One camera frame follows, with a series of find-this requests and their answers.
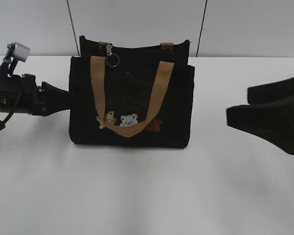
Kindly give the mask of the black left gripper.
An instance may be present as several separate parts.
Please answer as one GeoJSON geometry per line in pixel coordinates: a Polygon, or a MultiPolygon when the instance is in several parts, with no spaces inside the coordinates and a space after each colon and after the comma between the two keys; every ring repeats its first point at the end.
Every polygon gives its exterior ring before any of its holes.
{"type": "Polygon", "coordinates": [[[39,88],[36,76],[23,74],[23,92],[19,101],[19,113],[33,116],[51,115],[69,110],[74,105],[74,94],[42,82],[39,101],[39,88]]]}

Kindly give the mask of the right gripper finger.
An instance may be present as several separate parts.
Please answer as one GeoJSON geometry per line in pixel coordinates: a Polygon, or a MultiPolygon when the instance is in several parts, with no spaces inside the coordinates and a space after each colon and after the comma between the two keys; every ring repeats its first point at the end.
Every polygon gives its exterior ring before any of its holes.
{"type": "Polygon", "coordinates": [[[226,109],[229,127],[258,136],[294,155],[294,99],[226,109]]]}
{"type": "Polygon", "coordinates": [[[294,94],[294,77],[247,89],[248,104],[261,104],[284,99],[294,94]]]}

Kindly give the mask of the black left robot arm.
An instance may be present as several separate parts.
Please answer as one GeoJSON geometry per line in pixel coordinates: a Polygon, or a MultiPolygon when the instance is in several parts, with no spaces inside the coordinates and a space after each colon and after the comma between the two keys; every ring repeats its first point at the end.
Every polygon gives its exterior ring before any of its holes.
{"type": "Polygon", "coordinates": [[[9,75],[9,65],[0,66],[0,112],[8,113],[15,102],[15,113],[46,117],[69,110],[76,104],[75,94],[47,82],[36,84],[33,74],[9,75]]]}

